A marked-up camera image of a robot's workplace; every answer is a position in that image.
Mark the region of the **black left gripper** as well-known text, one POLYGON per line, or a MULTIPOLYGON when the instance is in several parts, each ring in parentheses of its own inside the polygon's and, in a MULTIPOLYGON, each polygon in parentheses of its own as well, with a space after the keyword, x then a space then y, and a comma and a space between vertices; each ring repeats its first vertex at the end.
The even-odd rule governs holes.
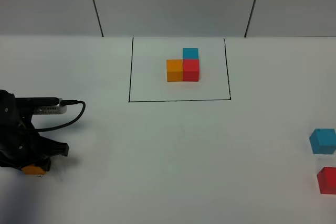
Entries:
POLYGON ((69 145, 42 137, 31 123, 34 108, 1 90, 1 166, 50 171, 51 158, 68 156, 69 145))

